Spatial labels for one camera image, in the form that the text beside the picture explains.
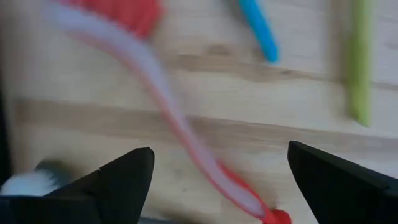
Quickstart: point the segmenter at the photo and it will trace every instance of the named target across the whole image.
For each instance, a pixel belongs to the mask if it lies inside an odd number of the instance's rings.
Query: blue object
[[[277,63],[279,61],[278,46],[256,0],[239,0],[239,5],[260,43],[262,53],[269,63]]]

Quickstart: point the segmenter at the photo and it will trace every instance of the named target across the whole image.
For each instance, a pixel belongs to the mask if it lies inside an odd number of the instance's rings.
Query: wooden table
[[[165,0],[151,42],[195,129],[271,205],[316,223],[287,164],[299,140],[398,177],[398,1],[375,7],[372,125],[346,111],[344,0],[263,0],[282,61],[269,67],[232,0]],[[109,55],[6,1],[4,58],[16,170],[58,158],[76,177],[136,148],[156,162],[145,215],[258,223],[196,170],[137,81]]]

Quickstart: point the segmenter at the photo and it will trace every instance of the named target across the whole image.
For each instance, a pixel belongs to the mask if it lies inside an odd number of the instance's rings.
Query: green stick
[[[372,0],[353,0],[349,89],[352,115],[363,126],[370,124],[371,8]]]

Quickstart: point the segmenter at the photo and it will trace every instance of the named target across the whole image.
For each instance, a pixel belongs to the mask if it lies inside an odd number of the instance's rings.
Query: red brush
[[[265,224],[290,224],[289,215],[270,210],[247,183],[230,171],[200,141],[172,94],[160,63],[141,39],[149,35],[161,10],[156,0],[63,0],[50,4],[61,28],[105,49],[139,78],[162,110],[174,134],[208,180],[242,210]]]

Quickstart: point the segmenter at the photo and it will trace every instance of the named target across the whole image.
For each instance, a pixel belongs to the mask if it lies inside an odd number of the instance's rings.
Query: white bristles
[[[44,196],[58,188],[50,173],[37,170],[27,174],[13,175],[1,187],[0,195]]]

